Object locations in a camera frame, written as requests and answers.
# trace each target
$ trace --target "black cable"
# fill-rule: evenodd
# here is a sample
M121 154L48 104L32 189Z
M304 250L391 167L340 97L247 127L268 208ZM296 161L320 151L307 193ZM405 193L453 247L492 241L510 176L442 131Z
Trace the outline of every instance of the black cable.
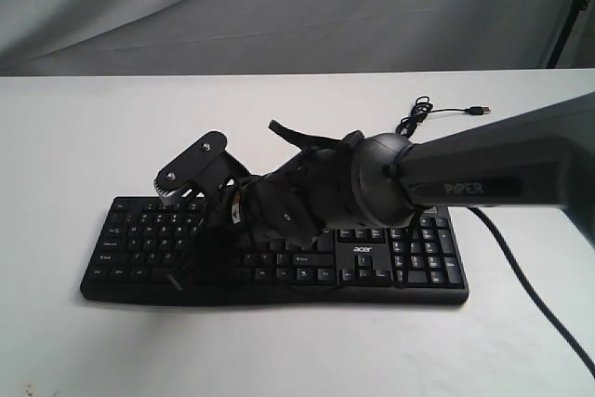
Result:
M411 108L409 116L405 116L394 131L403 137L410 138L416 131L417 126L419 126L430 113L437 112L462 112L468 115L485 115L490 112L490 108L473 106L468 107L467 109L448 108L434 110L434 105L430 102L430 97L424 95L416 99L416 103Z
M485 226L492 233L492 235L494 235L494 238L498 242L498 245L500 245L502 253L504 253L506 260L509 262L512 271L521 283L522 288L524 288L524 291L527 292L529 298L541 310L541 312L548 319L551 325L553 325L556 328L558 333L562 335L562 337L566 340L570 347L573 348L573 351L575 351L576 355L578 355L578 357L582 360L583 364L587 367L588 371L591 373L593 378L595 378L595 363L593 363L593 361L590 359L590 357L582 348L582 346L578 343L578 341L576 341L576 338L573 337L573 335L568 331L564 324L562 324L560 320L556 317L556 315L552 313L552 311L548 308L546 303L543 302L543 300L539 297L537 292L533 289L531 283L529 283L529 280L522 272L519 263L512 255L509 245L504 240L504 237L502 236L494 222L490 218L488 218L482 212L482 210L478 208L470 207L469 211L473 213L475 216L477 216L483 222L483 224L485 224Z

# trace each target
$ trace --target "keyboard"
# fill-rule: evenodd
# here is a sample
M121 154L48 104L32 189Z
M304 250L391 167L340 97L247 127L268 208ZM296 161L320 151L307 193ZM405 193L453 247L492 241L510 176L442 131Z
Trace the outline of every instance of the keyboard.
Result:
M325 231L306 249L277 240L246 250L178 291L167 275L191 250L204 203L116 197L81 282L86 299L159 306L303 302L461 304L469 287L447 208L409 229Z

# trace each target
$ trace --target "white table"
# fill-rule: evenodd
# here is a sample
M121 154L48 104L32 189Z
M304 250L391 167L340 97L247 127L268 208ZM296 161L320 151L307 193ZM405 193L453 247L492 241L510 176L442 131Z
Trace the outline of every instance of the white table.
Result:
M271 118L342 137L390 131L420 95L434 139L595 90L595 70L168 78L0 78L0 395L595 395L485 227L453 210L461 308L155 309L87 303L81 275L116 195L210 129L253 172L294 148ZM595 250L559 211L489 210L544 300L595 356Z

